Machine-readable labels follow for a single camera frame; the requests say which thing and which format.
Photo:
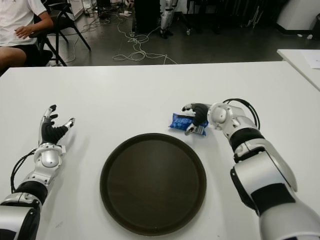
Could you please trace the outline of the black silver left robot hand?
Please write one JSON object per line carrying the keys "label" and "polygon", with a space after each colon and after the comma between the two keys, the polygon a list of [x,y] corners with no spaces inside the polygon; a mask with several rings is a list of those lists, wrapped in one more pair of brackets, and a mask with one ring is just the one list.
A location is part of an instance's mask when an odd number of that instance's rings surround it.
{"label": "black silver left robot hand", "polygon": [[70,118],[65,124],[54,126],[55,121],[59,115],[53,114],[57,109],[57,105],[53,104],[46,109],[40,120],[39,133],[38,133],[38,146],[42,144],[56,145],[60,139],[75,125],[76,119]]}

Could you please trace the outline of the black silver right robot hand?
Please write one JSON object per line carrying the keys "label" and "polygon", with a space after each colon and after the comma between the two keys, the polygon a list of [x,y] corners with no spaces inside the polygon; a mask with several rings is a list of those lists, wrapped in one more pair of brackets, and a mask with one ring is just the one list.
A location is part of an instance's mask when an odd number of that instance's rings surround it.
{"label": "black silver right robot hand", "polygon": [[210,106],[208,104],[203,104],[203,103],[188,103],[182,107],[181,110],[183,112],[192,111],[195,113],[192,123],[188,126],[188,128],[184,132],[186,136],[191,134],[193,130],[195,130],[197,127],[199,127],[201,124],[203,124],[207,120],[209,108]]}

